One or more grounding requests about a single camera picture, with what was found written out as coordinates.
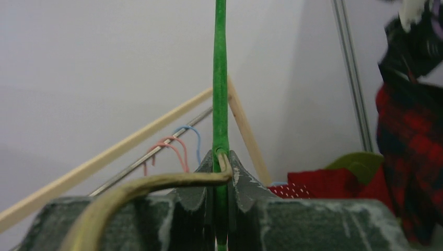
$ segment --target metal rod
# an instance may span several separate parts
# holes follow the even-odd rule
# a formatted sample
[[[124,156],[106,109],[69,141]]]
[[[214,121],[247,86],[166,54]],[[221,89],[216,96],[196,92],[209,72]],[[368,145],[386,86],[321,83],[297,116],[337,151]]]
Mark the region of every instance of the metal rod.
[[[193,127],[194,125],[198,124],[200,121],[202,121],[204,118],[206,118],[209,114],[212,113],[212,109],[213,109],[213,107],[206,109],[201,114],[199,114],[197,117],[195,117],[193,120],[191,120],[187,125]],[[172,136],[178,138],[182,134],[184,134],[187,130],[188,130],[187,128],[182,128],[179,131],[177,131],[176,133],[174,133]],[[167,139],[164,141],[164,143],[169,144],[173,141],[174,140]],[[93,196],[98,196],[98,195],[104,193],[109,188],[111,188],[112,186],[117,184],[119,181],[124,179],[126,176],[128,176],[130,173],[132,173],[137,168],[139,168],[143,163],[145,163],[147,160],[152,158],[155,154],[157,154],[158,152],[163,150],[163,148],[164,148],[163,146],[158,146],[158,147],[154,148],[152,151],[150,151],[149,153],[143,155],[136,162],[134,162],[133,164],[131,164],[127,168],[123,169],[121,172],[116,174],[114,177],[110,178],[108,181],[106,181],[103,185],[101,185],[95,191],[90,193],[88,196],[93,197]]]
[[[337,18],[337,26],[340,30],[340,40],[344,52],[349,84],[351,86],[352,98],[355,105],[355,113],[357,116],[358,127],[360,129],[360,138],[363,149],[367,152],[373,152],[371,133],[369,129],[368,116],[365,109],[365,101],[363,99],[362,85],[358,75],[358,68],[355,58],[355,51],[352,45],[351,29],[346,14],[346,5],[344,0],[333,0],[335,14]]]

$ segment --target plaid fabric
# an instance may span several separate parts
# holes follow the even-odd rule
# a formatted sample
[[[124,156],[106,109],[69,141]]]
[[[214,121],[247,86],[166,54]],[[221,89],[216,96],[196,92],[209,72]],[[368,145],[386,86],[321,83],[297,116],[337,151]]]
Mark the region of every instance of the plaid fabric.
[[[377,144],[407,239],[428,245],[443,219],[443,116],[428,102],[434,92],[404,84],[384,83],[377,94]]]

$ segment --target green rod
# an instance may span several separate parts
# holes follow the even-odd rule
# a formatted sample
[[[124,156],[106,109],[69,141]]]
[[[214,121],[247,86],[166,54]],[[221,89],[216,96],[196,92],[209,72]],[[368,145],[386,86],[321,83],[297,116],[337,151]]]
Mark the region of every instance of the green rod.
[[[228,139],[228,66],[226,55],[226,0],[215,2],[213,64],[213,172],[219,173],[217,155],[229,156]],[[226,250],[228,235],[227,186],[215,188],[215,229],[218,250]]]

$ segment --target bent wire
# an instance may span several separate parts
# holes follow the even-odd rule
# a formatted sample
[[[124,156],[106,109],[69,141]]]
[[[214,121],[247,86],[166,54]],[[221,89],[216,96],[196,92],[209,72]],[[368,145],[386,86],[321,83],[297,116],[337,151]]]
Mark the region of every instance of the bent wire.
[[[180,142],[180,144],[183,146],[183,151],[184,151],[184,161],[183,161],[183,159],[182,159],[182,157],[181,157],[181,155],[180,155],[179,150],[178,150],[175,146],[163,142],[163,141],[165,141],[166,139],[177,140],[178,142]],[[189,173],[188,153],[187,153],[187,151],[186,151],[186,145],[185,145],[185,143],[184,143],[181,139],[176,138],[176,137],[173,137],[173,136],[164,137],[164,138],[161,139],[159,142],[157,142],[155,145],[153,145],[153,146],[148,150],[148,152],[152,151],[153,149],[155,149],[155,148],[158,147],[158,146],[164,146],[164,147],[172,148],[172,149],[175,151],[175,153],[177,154],[177,157],[179,158],[179,161],[180,161],[180,164],[181,164],[181,166],[182,166],[182,168],[183,168],[183,171],[184,171],[185,173]],[[155,155],[152,157],[152,166],[155,166]],[[148,175],[148,168],[147,168],[146,162],[143,163],[143,167],[144,167],[144,175],[147,176],[147,175]]]
[[[199,166],[200,166],[202,163],[202,158],[200,157],[200,147],[202,145],[202,138],[200,137],[200,133],[196,128],[194,128],[190,125],[183,125],[181,127],[178,127],[177,129],[175,129],[175,131],[173,133],[176,133],[183,128],[190,129],[190,130],[194,131],[195,134],[197,134],[197,161],[199,162]]]

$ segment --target wooden dowel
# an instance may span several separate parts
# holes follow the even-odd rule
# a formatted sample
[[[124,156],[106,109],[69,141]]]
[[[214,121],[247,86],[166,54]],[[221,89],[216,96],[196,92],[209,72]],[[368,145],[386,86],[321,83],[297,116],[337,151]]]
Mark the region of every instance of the wooden dowel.
[[[141,128],[126,139],[120,141],[91,160],[74,168],[59,179],[49,183],[40,190],[34,192],[12,207],[0,213],[0,233],[17,224],[32,212],[39,210],[48,201],[62,195],[80,182],[87,179],[121,155],[136,147],[160,129],[180,118],[205,100],[212,97],[212,88],[209,88],[197,96],[191,98],[180,106],[174,108],[154,122]]]
[[[259,145],[255,140],[254,134],[252,132],[251,126],[249,125],[248,119],[246,118],[246,113],[241,106],[240,98],[232,84],[231,78],[228,77],[228,94],[231,97],[229,99],[229,106],[231,108],[232,114],[236,120],[238,129],[243,138],[246,149],[248,150],[249,156],[251,157],[252,164],[254,165],[255,171],[259,176],[259,180],[268,186],[271,184],[272,179],[267,170],[266,164],[264,162],[263,156],[260,152]]]

